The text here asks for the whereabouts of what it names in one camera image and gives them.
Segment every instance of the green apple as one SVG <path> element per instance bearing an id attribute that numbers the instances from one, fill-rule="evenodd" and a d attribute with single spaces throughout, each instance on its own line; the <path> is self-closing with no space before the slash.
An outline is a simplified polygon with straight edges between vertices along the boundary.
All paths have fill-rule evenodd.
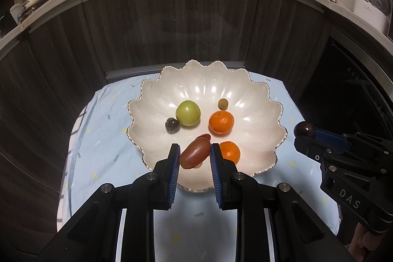
<path id="1" fill-rule="evenodd" d="M 176 118 L 182 125 L 195 125 L 200 119 L 200 109 L 191 100 L 183 101 L 176 109 Z"/>

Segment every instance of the metal screw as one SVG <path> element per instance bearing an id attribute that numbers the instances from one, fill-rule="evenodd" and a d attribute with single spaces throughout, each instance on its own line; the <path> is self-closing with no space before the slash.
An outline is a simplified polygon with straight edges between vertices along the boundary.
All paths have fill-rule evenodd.
<path id="1" fill-rule="evenodd" d="M 148 179 L 149 181 L 152 181 L 152 180 L 157 179 L 157 173 L 155 173 L 155 172 L 149 172 L 149 173 L 146 175 L 146 179 Z"/>
<path id="2" fill-rule="evenodd" d="M 280 183 L 280 185 L 278 186 L 280 188 L 281 191 L 287 192 L 291 189 L 291 186 L 287 183 Z"/>
<path id="3" fill-rule="evenodd" d="M 112 190 L 112 185 L 110 183 L 106 183 L 101 186 L 101 192 L 108 193 Z"/>
<path id="4" fill-rule="evenodd" d="M 245 175 L 243 172 L 235 172 L 235 173 L 233 174 L 233 177 L 234 177 L 236 180 L 243 180 L 243 179 L 246 177 L 246 175 Z"/>

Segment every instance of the orange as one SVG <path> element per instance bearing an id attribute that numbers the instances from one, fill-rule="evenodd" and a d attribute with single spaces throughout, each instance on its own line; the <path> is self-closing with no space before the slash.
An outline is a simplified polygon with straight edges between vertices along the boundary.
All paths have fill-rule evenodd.
<path id="1" fill-rule="evenodd" d="M 225 141 L 220 143 L 219 146 L 224 159 L 232 160 L 235 164 L 239 162 L 240 149 L 234 142 Z"/>
<path id="2" fill-rule="evenodd" d="M 234 123 L 235 119 L 230 112 L 219 110 L 210 116 L 209 129 L 217 135 L 224 135 L 232 130 Z"/>

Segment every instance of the white scalloped bowl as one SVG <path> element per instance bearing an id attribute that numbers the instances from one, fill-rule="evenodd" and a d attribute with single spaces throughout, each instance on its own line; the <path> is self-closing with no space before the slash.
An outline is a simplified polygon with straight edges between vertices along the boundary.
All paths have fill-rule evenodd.
<path id="1" fill-rule="evenodd" d="M 276 164 L 276 148 L 286 138 L 286 129 L 280 125 L 282 105 L 271 101 L 268 85 L 252 82 L 245 69 L 231 71 L 221 61 L 202 66 L 190 60 L 182 69 L 165 67 L 157 80 L 144 80 L 141 91 L 140 98 L 128 104 L 133 124 L 127 135 L 142 151 L 142 161 L 150 170 L 157 161 L 168 156 L 172 143 L 178 143 L 182 151 L 197 136 L 210 133 L 209 117 L 218 110 L 221 98 L 228 100 L 227 110 L 233 114 L 235 124 L 224 137 L 210 133 L 211 142 L 233 141 L 240 148 L 236 167 L 250 176 Z M 198 104 L 200 123 L 169 134 L 165 121 L 175 118 L 176 108 L 184 100 Z M 199 168 L 184 170 L 180 167 L 178 185 L 193 192 L 213 188 L 209 158 Z"/>

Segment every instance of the light blue tablecloth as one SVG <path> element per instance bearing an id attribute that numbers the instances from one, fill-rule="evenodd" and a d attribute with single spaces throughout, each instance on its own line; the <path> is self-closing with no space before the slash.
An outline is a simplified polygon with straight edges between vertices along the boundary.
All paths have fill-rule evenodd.
<path id="1" fill-rule="evenodd" d="M 137 76 L 105 86 L 78 118 L 79 129 L 70 142 L 59 204 L 59 227 L 101 184 L 126 185 L 148 172 L 141 153 L 126 134 L 132 123 L 127 105 L 139 98 L 144 79 L 158 76 Z M 319 164 L 294 148 L 293 128 L 303 120 L 299 110 L 281 81 L 252 72 L 250 76 L 254 82 L 266 82 L 270 98 L 282 103 L 280 123 L 288 131 L 276 151 L 276 166 L 256 176 L 256 180 L 271 186 L 289 183 L 337 234 L 337 204 L 320 189 Z M 236 211 L 219 210 L 214 191 L 189 193 L 178 188 L 172 209 L 155 211 L 154 234 L 157 262 L 234 261 Z"/>

